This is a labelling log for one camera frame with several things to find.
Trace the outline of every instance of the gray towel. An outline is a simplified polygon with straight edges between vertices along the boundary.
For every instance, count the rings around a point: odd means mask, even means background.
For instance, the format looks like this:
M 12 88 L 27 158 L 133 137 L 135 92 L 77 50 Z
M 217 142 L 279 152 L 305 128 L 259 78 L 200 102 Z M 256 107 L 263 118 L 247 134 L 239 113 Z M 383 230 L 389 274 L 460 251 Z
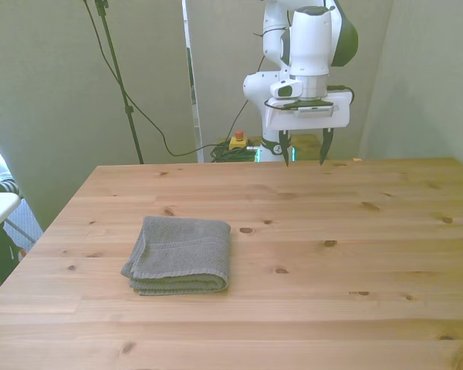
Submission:
M 229 244 L 230 226 L 223 221 L 145 217 L 121 272 L 139 295 L 222 291 Z

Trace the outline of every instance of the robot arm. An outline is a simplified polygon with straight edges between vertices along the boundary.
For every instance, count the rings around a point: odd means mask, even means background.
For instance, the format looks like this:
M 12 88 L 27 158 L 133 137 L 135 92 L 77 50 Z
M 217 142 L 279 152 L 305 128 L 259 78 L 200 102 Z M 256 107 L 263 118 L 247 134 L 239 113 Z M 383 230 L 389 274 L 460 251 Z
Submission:
M 244 93 L 261 113 L 263 143 L 281 146 L 274 155 L 287 159 L 290 130 L 327 129 L 332 137 L 333 128 L 348 125 L 353 91 L 334 92 L 344 86 L 328 86 L 327 79 L 330 67 L 346 65 L 357 49 L 357 31 L 338 0 L 268 1 L 263 52 L 280 70 L 248 76 Z
M 265 9 L 263 24 L 265 57 L 279 68 L 282 67 L 282 57 L 287 59 L 289 55 L 290 30 L 286 13 L 287 11 L 295 11 L 308 7 L 324 7 L 330 11 L 331 37 L 329 39 L 331 47 L 329 63 L 335 67 L 345 66 L 357 53 L 358 34 L 353 24 L 345 16 L 337 0 L 269 1 Z M 307 29 L 303 29 L 303 31 L 306 34 L 306 38 L 312 35 L 309 35 Z

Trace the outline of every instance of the wooden tabletop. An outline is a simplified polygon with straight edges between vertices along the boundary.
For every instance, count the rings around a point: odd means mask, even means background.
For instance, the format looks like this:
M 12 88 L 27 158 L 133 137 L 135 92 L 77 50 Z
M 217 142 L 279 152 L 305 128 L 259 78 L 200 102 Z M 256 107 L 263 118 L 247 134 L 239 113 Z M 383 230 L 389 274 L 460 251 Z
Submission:
M 130 290 L 147 215 L 229 222 L 228 291 Z M 0 370 L 456 368 L 453 160 L 98 167 L 0 288 Z

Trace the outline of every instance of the gray wall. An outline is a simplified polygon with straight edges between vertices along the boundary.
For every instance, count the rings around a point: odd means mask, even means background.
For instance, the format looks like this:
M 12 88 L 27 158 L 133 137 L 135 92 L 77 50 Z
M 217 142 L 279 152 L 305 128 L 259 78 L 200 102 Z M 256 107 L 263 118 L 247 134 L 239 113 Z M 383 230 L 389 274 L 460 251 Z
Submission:
M 174 151 L 194 149 L 181 0 L 110 0 L 107 12 L 127 91 Z M 147 163 L 195 161 L 135 119 Z M 96 165 L 137 163 L 82 0 L 0 0 L 0 151 L 42 227 Z
M 242 83 L 257 70 L 262 58 L 266 2 L 250 0 L 187 0 L 192 62 L 204 144 L 226 136 L 245 101 Z M 360 145 L 373 82 L 380 60 L 393 0 L 342 0 L 342 6 L 360 35 L 359 52 L 346 67 L 331 70 L 330 83 L 355 89 L 351 123 L 336 131 L 331 158 L 356 156 Z M 263 70 L 275 70 L 265 61 Z M 248 136 L 261 134 L 257 109 L 249 104 L 236 125 Z
M 360 155 L 463 162 L 463 0 L 394 2 Z

